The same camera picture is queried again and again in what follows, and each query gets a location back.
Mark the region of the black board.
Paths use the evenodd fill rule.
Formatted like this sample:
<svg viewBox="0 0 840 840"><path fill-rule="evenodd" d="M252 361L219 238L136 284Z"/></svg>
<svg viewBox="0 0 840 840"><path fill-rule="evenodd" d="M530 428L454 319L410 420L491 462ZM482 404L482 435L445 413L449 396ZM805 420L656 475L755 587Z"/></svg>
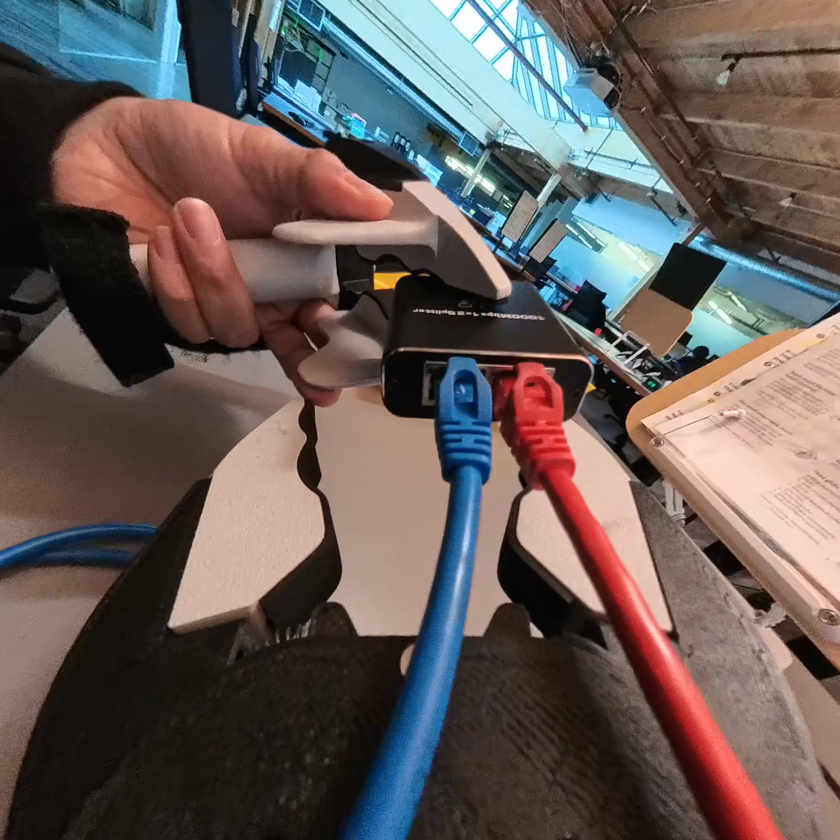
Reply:
<svg viewBox="0 0 840 840"><path fill-rule="evenodd" d="M727 262L688 245L671 246L649 289L692 311L716 283Z"/></svg>

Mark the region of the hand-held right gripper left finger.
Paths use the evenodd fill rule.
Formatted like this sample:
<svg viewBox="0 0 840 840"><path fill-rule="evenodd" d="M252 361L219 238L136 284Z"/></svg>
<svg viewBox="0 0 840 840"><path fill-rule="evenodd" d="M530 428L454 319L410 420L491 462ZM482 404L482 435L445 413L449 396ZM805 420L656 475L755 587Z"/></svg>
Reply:
<svg viewBox="0 0 840 840"><path fill-rule="evenodd" d="M342 575L320 489L314 405L296 399L215 468L167 626L246 623L258 636L305 624Z"/></svg>

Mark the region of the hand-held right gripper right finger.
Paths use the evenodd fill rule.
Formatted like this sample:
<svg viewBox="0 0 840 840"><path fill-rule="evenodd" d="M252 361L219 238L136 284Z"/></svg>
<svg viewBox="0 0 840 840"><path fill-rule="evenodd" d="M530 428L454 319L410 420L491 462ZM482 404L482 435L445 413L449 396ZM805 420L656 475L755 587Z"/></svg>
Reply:
<svg viewBox="0 0 840 840"><path fill-rule="evenodd" d="M635 480L581 416L564 428L576 464L575 485L655 621L672 634L675 625L633 494ZM602 599L544 491L525 489L515 497L498 577L508 598L525 606L546 634L568 623L607 621Z"/></svg>

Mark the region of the brown board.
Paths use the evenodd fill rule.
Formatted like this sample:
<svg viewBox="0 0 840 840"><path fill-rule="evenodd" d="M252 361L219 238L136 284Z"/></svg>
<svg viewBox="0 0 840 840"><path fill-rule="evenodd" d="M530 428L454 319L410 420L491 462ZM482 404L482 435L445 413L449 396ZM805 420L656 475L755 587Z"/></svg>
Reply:
<svg viewBox="0 0 840 840"><path fill-rule="evenodd" d="M618 324L663 358L688 330L692 315L692 310L646 288L630 301Z"/></svg>

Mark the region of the dark office chair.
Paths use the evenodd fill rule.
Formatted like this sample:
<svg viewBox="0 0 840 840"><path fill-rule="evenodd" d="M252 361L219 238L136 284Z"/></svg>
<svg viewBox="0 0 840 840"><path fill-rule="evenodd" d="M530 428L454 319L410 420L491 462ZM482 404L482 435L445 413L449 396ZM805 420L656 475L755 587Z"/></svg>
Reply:
<svg viewBox="0 0 840 840"><path fill-rule="evenodd" d="M606 324L606 292L585 280L565 310L566 316L597 333Z"/></svg>

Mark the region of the standing whiteboard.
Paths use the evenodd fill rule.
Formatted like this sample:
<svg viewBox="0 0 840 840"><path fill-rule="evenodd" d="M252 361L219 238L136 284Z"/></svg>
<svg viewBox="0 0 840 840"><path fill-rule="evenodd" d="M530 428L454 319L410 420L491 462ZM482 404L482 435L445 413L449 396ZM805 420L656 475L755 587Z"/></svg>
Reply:
<svg viewBox="0 0 840 840"><path fill-rule="evenodd" d="M567 234L568 228L566 225L558 218L555 218L551 225L543 232L542 236L530 248L528 258L537 263L544 262L550 257Z"/></svg>
<svg viewBox="0 0 840 840"><path fill-rule="evenodd" d="M533 195L524 191L514 204L499 232L499 237L518 242L530 226L540 209L540 204Z"/></svg>

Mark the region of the person's left hand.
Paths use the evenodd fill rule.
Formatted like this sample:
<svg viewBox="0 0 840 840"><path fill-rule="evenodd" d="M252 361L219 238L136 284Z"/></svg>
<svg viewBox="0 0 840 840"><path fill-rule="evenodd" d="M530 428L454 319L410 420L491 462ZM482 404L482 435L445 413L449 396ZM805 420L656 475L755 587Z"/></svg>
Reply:
<svg viewBox="0 0 840 840"><path fill-rule="evenodd" d="M148 248L161 314L191 344L241 350L263 340L297 391L327 407L339 392L298 367L326 339L326 301L253 302L228 245L303 218L372 222L391 199L331 153L175 100L111 98L73 122L52 157L59 203L114 212Z"/></svg>

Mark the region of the wooden document stand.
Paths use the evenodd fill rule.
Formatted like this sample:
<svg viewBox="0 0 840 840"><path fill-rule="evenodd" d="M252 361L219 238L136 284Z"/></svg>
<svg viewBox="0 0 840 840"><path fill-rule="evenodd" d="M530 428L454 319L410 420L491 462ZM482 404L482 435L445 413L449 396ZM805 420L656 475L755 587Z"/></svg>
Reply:
<svg viewBox="0 0 840 840"><path fill-rule="evenodd" d="M811 639L821 653L839 668L838 602L820 593L804 575L791 567L766 545L725 504L705 481L681 460L673 446L654 445L654 433L646 420L658 413L669 413L684 401L694 402L718 382L746 380L747 373L779 355L777 349L803 344L800 336L815 337L816 329L787 329L743 345L676 383L643 397L631 409L626 430L639 451L662 476L665 487L678 494L698 514L716 537L731 551L760 586L773 597L780 609Z"/></svg>

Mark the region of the black network splitter box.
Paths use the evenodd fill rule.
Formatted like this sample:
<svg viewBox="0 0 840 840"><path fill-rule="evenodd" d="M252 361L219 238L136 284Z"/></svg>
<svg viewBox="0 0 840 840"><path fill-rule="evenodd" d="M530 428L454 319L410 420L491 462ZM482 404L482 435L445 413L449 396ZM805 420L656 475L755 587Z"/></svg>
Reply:
<svg viewBox="0 0 840 840"><path fill-rule="evenodd" d="M490 301L430 276L397 282L381 364L385 408L431 419L448 360L470 358L489 382L517 364L541 364L563 391L564 418L577 414L594 365L560 315L535 286L511 283L510 296Z"/></svg>

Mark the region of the grey desk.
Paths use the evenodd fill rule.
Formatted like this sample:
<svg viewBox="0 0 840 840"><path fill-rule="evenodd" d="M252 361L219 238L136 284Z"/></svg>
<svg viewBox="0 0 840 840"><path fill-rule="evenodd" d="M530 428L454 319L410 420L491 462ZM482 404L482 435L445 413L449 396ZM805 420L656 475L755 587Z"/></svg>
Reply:
<svg viewBox="0 0 840 840"><path fill-rule="evenodd" d="M2 547L81 524L160 524L194 482L297 395L270 353L174 351L175 368L123 389L70 315L2 373ZM374 388L317 412L322 490L343 573L334 598L365 635L419 627L445 521L434 430ZM49 687L117 572L2 575L2 834Z"/></svg>

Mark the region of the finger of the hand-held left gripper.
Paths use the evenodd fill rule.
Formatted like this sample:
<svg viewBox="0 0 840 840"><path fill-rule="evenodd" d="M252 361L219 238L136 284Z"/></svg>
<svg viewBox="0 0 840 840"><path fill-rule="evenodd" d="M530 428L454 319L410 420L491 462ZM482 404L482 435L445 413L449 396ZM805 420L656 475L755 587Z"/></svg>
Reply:
<svg viewBox="0 0 840 840"><path fill-rule="evenodd" d="M352 389L380 382L388 324L381 308L326 314L318 325L327 342L299 363L301 379L319 389Z"/></svg>
<svg viewBox="0 0 840 840"><path fill-rule="evenodd" d="M392 210L375 222L306 219L279 224L282 243L352 246L376 263L393 258L410 271L425 270L446 285L491 301L510 297L506 271L462 211L430 182L404 182L385 191Z"/></svg>

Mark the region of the ceiling projector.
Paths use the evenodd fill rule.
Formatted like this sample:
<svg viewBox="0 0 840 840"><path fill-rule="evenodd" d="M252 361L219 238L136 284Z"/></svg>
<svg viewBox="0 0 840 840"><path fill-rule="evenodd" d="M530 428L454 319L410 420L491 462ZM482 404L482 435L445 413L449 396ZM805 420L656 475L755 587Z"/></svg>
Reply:
<svg viewBox="0 0 840 840"><path fill-rule="evenodd" d="M593 117L609 119L622 97L622 74L617 65L604 60L570 74L563 93L573 108Z"/></svg>

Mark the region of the printed instruction papers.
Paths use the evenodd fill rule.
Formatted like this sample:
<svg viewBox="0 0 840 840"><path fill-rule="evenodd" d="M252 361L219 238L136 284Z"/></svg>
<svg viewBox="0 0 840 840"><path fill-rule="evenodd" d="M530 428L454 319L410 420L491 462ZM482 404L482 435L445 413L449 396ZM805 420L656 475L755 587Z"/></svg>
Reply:
<svg viewBox="0 0 840 840"><path fill-rule="evenodd" d="M838 602L838 317L643 423L773 553Z"/></svg>

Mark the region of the person's left forearm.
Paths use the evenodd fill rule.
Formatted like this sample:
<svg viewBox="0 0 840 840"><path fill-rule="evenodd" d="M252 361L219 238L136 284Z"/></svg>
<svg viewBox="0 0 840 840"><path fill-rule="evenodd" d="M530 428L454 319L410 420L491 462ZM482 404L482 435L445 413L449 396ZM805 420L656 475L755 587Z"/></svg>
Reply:
<svg viewBox="0 0 840 840"><path fill-rule="evenodd" d="M55 75L1 44L1 209L15 227L34 222L35 206L52 197L53 156L72 123L114 98L139 98L116 81Z"/></svg>

